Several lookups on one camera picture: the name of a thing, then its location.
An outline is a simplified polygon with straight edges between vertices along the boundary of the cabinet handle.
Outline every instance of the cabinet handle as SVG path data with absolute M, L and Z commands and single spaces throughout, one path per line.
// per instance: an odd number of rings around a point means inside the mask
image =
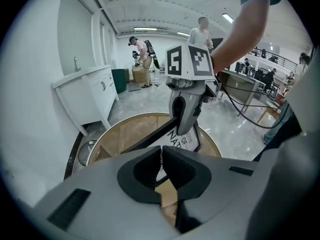
M 105 85 L 105 83 L 103 81 L 101 82 L 101 84 L 102 84 L 103 91 L 104 91 L 106 89 L 106 85 Z

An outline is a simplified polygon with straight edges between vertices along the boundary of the white long-sleeve shirt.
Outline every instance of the white long-sleeve shirt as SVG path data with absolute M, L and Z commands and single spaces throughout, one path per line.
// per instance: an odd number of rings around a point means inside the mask
M 213 43 L 211 41 L 210 33 L 207 30 L 201 31 L 198 27 L 191 29 L 187 43 L 211 48 Z

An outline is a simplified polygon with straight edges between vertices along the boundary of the ceiling light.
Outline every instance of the ceiling light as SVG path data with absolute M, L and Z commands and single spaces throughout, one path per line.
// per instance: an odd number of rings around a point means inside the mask
M 177 32 L 178 35 L 181 35 L 181 36 L 185 36 L 185 37 L 188 37 L 190 36 L 189 34 L 186 34 L 186 33 L 182 33 L 182 32 Z
M 156 31 L 157 29 L 156 29 L 156 28 L 153 28 L 153 27 L 135 27 L 134 30 L 140 30 L 140 31 L 148 31 L 148 30 L 151 30 L 151 31 Z
M 222 16 L 225 17 L 226 20 L 227 20 L 228 22 L 230 22 L 230 23 L 232 23 L 232 22 L 234 21 L 234 19 L 231 18 L 228 13 L 223 13 Z

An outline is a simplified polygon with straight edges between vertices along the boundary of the pink shirt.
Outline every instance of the pink shirt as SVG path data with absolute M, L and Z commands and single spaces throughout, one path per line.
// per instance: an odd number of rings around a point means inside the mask
M 138 40 L 136 41 L 136 47 L 138 48 L 138 51 L 141 53 L 141 50 L 144 50 L 143 57 L 140 56 L 140 59 L 142 62 L 144 62 L 148 58 L 148 52 L 147 52 L 147 45 L 144 41 Z

